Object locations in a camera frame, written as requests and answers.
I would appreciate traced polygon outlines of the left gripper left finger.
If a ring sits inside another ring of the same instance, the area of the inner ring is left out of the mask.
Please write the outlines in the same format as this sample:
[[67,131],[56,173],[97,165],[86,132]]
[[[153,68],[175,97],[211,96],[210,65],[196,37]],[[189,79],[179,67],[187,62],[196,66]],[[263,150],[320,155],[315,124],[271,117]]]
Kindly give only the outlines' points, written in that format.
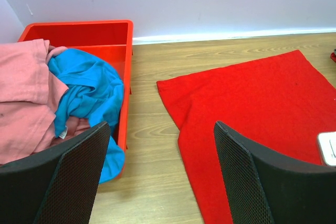
[[1,166],[1,223],[89,223],[109,138],[102,122]]

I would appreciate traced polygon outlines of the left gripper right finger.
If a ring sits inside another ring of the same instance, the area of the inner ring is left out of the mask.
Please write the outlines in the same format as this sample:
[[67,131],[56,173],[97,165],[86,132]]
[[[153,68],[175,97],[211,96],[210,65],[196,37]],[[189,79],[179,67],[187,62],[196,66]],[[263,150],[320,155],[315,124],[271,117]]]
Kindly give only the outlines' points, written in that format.
[[335,223],[335,168],[276,152],[220,121],[214,137],[233,223]]

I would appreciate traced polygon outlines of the red t shirt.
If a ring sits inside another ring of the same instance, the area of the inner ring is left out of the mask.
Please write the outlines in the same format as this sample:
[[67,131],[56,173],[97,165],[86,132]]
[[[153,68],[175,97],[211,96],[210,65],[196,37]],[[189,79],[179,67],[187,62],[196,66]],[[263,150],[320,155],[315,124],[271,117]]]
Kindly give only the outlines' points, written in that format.
[[298,50],[158,81],[205,223],[231,223],[217,157],[221,121],[277,152],[321,164],[317,136],[335,130],[335,88]]

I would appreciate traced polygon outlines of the dusty pink t shirt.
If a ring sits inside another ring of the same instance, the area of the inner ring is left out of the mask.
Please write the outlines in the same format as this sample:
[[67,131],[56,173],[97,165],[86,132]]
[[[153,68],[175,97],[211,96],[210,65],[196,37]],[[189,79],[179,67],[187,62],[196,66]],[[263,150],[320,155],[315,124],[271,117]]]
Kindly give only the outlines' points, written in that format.
[[47,66],[66,47],[35,39],[1,45],[1,164],[41,152],[87,130],[72,116],[55,135],[55,112],[68,87]]

